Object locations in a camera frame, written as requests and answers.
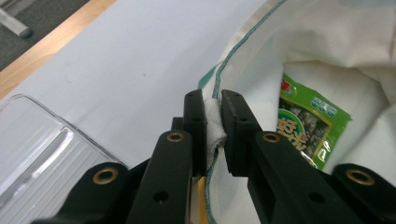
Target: green snack package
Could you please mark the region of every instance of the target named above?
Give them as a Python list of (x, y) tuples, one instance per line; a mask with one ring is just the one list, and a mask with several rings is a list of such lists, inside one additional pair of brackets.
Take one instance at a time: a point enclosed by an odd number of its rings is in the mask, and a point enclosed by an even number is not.
[(329, 159), (350, 115), (317, 91), (284, 74), (276, 131), (287, 138), (314, 167)]

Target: white fabric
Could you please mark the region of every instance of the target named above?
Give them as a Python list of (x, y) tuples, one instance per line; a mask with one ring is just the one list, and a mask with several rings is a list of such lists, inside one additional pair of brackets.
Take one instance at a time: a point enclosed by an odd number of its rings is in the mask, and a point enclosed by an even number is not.
[(118, 0), (0, 104), (30, 95), (134, 167), (261, 4)]
[(220, 105), (218, 99), (209, 98), (204, 101), (205, 115), (207, 119), (206, 126), (206, 149), (207, 149), (207, 169), (210, 168), (218, 146), (224, 146), (227, 134), (224, 132), (221, 123)]
[[(219, 91), (242, 93), (262, 128), (274, 131), (286, 72), (352, 117), (324, 171), (353, 162), (396, 185), (395, 10), (395, 1), (269, 1), (258, 12), (262, 24), (228, 48)], [(216, 87), (212, 77), (205, 97)], [(259, 222), (246, 179), (228, 174), (221, 150), (207, 193), (218, 223)]]

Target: transparent plastic tray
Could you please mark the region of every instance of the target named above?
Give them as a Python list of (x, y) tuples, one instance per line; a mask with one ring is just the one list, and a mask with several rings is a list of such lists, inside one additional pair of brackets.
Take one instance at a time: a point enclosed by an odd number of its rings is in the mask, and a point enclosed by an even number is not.
[(56, 214), (91, 167), (118, 161), (34, 99), (0, 105), (0, 223), (31, 223)]

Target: white cloth bag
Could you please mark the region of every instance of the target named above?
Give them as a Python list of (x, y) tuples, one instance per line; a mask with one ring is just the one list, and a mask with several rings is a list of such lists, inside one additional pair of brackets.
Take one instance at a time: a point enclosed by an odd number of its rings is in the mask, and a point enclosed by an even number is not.
[[(394, 0), (269, 0), (235, 36), (204, 97), (237, 91), (262, 128), (274, 131), (285, 72), (352, 117), (324, 171), (352, 162), (396, 186), (395, 12)], [(259, 223), (247, 179), (228, 173), (221, 147), (213, 161), (205, 189), (209, 222)]]

